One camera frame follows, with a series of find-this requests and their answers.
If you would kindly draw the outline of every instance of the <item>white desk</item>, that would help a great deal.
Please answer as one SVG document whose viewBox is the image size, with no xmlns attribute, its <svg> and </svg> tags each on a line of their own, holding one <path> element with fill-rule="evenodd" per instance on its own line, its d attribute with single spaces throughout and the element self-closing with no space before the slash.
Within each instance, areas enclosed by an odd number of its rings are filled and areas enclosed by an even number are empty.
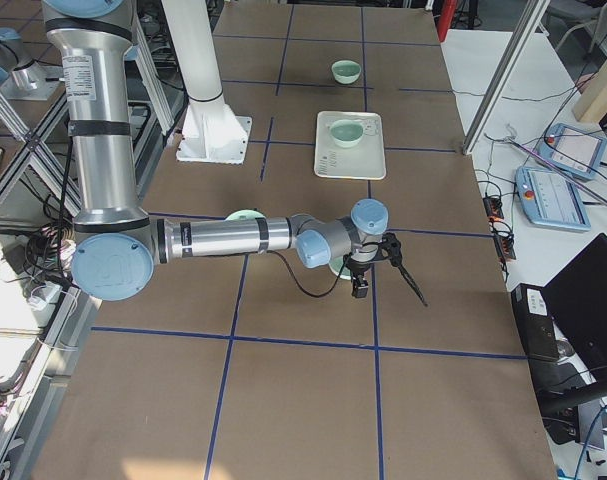
<svg viewBox="0 0 607 480">
<path fill-rule="evenodd" d="M 452 88 L 455 92 L 470 92 L 482 94 L 494 74 L 496 66 L 510 39 L 509 32 L 487 32 L 451 30 L 443 43 L 443 54 L 447 64 Z M 573 86 L 573 81 L 565 67 L 554 52 L 549 41 L 543 34 L 536 34 L 530 40 L 524 55 L 515 68 L 514 73 L 503 95 L 512 98 L 540 99 L 555 95 Z M 463 128 L 467 132 L 481 103 L 481 96 L 457 93 L 457 106 Z M 555 120 L 568 125 L 580 126 L 587 131 L 596 131 L 596 124 L 579 124 L 572 114 L 572 106 L 578 101 L 579 94 L 574 95 L 565 109 Z M 517 131 L 517 141 L 524 143 L 539 137 L 550 123 L 555 113 L 567 95 L 551 98 L 540 102 L 519 102 L 501 99 L 494 111 L 485 133 L 493 138 L 503 138 L 509 135 L 506 126 L 509 124 Z M 487 170 L 490 165 L 491 141 L 482 138 L 473 151 L 475 168 Z M 526 157 L 512 146 L 495 144 L 491 173 L 512 180 L 516 169 L 523 164 Z M 604 157 L 607 162 L 607 151 Z M 600 171 L 607 175 L 607 168 Z M 479 180 L 485 180 L 485 174 L 477 172 Z M 497 183 L 503 193 L 509 193 L 512 186 L 504 181 L 491 178 Z M 481 192 L 486 184 L 479 184 Z M 589 182 L 589 186 L 607 198 L 607 183 L 597 177 Z M 493 186 L 489 192 L 495 193 Z M 592 198 L 583 196 L 584 200 Z M 508 223 L 513 226 L 515 233 L 514 250 L 517 260 L 508 263 L 509 277 L 507 288 L 511 291 L 519 283 L 545 285 L 551 280 L 574 256 L 579 253 L 596 235 L 607 234 L 607 208 L 602 206 L 587 207 L 592 229 L 586 233 L 572 233 L 533 226 L 523 214 L 518 198 L 512 208 L 512 196 L 503 197 L 503 211 Z M 585 367 L 580 360 L 573 363 L 579 371 Z M 558 446 L 550 440 L 550 446 L 555 461 L 567 475 L 573 475 L 580 446 L 566 444 Z M 595 453 L 593 460 L 607 458 L 607 437 L 605 438 L 605 453 Z M 579 475 L 582 479 L 596 479 L 598 475 L 607 475 L 607 462 L 596 467 L 594 463 L 584 460 Z"/>
</svg>

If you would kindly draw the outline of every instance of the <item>chair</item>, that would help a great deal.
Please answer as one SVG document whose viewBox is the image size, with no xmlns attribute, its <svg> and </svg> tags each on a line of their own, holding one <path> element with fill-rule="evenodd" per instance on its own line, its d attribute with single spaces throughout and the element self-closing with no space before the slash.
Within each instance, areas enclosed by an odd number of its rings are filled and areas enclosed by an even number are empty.
<svg viewBox="0 0 607 480">
<path fill-rule="evenodd" d="M 607 2 L 602 7 L 591 7 L 582 3 L 580 0 L 552 0 L 550 5 L 547 7 L 547 21 L 546 27 L 549 30 L 550 18 L 556 17 L 563 20 L 568 25 L 573 25 L 565 35 L 561 38 L 559 43 L 554 47 L 557 52 L 561 46 L 565 43 L 572 32 L 594 25 L 594 32 L 592 34 L 592 42 L 590 43 L 590 49 L 588 53 L 592 53 L 594 46 L 596 45 L 596 37 L 603 23 L 603 17 L 606 13 Z"/>
</svg>

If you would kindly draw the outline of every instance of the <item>white label sticker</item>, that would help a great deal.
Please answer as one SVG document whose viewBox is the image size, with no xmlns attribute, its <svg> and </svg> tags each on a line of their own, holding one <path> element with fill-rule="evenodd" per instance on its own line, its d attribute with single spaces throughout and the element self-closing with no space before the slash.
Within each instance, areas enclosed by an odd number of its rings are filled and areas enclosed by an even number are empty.
<svg viewBox="0 0 607 480">
<path fill-rule="evenodd" d="M 63 76 L 68 101 L 96 100 L 92 57 L 74 55 L 63 57 Z"/>
<path fill-rule="evenodd" d="M 527 308 L 530 313 L 547 316 L 545 300 L 538 290 L 527 289 Z"/>
</svg>

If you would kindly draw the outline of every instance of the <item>monitor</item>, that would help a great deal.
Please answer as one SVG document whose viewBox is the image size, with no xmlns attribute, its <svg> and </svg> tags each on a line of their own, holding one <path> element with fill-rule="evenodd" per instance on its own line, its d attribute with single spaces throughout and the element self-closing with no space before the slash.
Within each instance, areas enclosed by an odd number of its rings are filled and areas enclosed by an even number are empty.
<svg viewBox="0 0 607 480">
<path fill-rule="evenodd" d="M 541 293 L 586 367 L 607 367 L 607 235 L 594 238 Z M 607 368 L 592 375 L 606 379 Z"/>
</svg>

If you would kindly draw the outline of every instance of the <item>wooden block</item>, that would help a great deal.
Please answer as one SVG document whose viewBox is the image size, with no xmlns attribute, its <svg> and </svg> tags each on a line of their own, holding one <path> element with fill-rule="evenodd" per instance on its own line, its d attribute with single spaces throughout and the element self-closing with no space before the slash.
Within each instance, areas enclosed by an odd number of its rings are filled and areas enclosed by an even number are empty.
<svg viewBox="0 0 607 480">
<path fill-rule="evenodd" d="M 598 123 L 607 113 L 607 61 L 572 109 L 579 122 Z"/>
</svg>

